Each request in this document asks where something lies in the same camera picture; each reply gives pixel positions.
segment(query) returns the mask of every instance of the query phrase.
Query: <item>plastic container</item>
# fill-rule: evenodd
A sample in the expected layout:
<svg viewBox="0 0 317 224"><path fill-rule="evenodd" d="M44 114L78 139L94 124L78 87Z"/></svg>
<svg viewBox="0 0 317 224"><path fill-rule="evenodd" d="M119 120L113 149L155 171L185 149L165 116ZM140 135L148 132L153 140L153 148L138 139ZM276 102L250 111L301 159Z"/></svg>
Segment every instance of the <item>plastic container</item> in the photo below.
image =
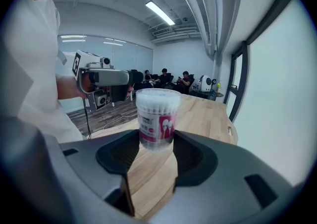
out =
<svg viewBox="0 0 317 224"><path fill-rule="evenodd" d="M180 99L180 93L169 89L137 91L139 135L145 148L160 151L172 143Z"/></svg>

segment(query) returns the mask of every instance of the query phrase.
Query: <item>ceiling light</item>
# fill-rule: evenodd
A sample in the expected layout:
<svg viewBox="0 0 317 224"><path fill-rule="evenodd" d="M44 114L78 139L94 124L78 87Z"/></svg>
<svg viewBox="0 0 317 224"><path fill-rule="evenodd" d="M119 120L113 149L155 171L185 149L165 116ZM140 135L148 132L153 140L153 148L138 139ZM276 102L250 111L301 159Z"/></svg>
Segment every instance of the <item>ceiling light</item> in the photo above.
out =
<svg viewBox="0 0 317 224"><path fill-rule="evenodd" d="M71 43L71 42L85 42L86 40L63 40L63 43Z"/></svg>
<svg viewBox="0 0 317 224"><path fill-rule="evenodd" d="M145 4L149 9L151 9L153 12L155 12L159 17L161 17L163 20L165 20L169 25L174 25L175 23L166 15L165 12L163 12L156 4L154 4L152 1L147 2Z"/></svg>
<svg viewBox="0 0 317 224"><path fill-rule="evenodd" d="M112 45L123 46L123 44L115 44L115 43L108 43L108 42L104 42L104 44L112 44Z"/></svg>
<svg viewBox="0 0 317 224"><path fill-rule="evenodd" d="M86 36L78 36L78 35L74 35L74 36L60 36L61 38L83 38Z"/></svg>

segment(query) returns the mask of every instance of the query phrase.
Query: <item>wooden table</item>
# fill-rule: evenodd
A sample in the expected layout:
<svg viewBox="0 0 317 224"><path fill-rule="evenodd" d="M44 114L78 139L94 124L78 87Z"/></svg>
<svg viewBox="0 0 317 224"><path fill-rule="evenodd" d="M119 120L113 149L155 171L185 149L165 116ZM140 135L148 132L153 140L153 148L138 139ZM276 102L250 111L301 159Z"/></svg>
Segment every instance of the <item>wooden table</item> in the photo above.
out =
<svg viewBox="0 0 317 224"><path fill-rule="evenodd" d="M182 95L176 129L237 144L235 127L226 113L226 105L194 96ZM138 129L138 121L100 130L92 138L125 130ZM151 152L140 144L140 150L129 172L130 193L138 219L148 221L172 197L177 162L173 144L164 152Z"/></svg>

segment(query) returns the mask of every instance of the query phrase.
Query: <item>person in white shirt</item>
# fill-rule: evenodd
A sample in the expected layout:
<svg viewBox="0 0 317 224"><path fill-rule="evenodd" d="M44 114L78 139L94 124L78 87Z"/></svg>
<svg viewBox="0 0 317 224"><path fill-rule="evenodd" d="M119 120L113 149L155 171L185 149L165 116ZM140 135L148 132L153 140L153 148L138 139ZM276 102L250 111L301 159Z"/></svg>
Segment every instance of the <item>person in white shirt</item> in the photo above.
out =
<svg viewBox="0 0 317 224"><path fill-rule="evenodd" d="M74 77L55 75L59 13L53 0L17 0L4 20L1 38L5 48L33 81L18 118L53 135L59 143L82 140L58 101L86 95L77 90ZM84 85L89 89L87 77Z"/></svg>

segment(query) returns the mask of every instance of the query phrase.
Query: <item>product label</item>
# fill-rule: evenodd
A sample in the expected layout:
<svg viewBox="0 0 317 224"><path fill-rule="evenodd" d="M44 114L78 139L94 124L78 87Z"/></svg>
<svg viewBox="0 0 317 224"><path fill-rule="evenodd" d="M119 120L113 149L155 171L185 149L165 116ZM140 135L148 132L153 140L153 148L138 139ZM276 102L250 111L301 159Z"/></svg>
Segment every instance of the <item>product label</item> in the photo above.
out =
<svg viewBox="0 0 317 224"><path fill-rule="evenodd" d="M142 111L138 112L140 136L153 143L161 143L173 139L176 114L153 115Z"/></svg>

